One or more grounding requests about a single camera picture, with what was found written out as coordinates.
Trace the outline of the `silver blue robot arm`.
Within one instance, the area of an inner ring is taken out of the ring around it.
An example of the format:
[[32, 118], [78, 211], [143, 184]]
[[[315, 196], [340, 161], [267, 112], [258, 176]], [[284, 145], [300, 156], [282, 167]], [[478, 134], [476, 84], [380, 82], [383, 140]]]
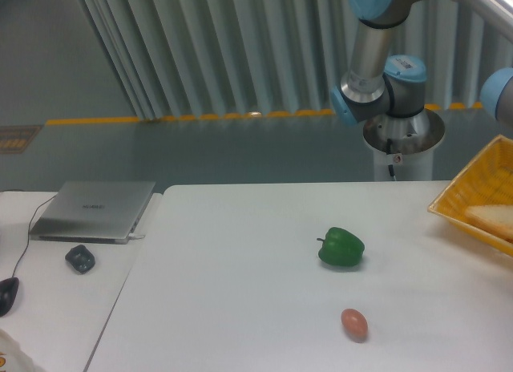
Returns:
[[[424, 109], [425, 76], [406, 79], [386, 72], [396, 28], [423, 0], [349, 0], [359, 23], [349, 69], [330, 93], [334, 112], [354, 125], [380, 114], [404, 119]], [[453, 0], [467, 4], [507, 39], [512, 38], [512, 0]]]

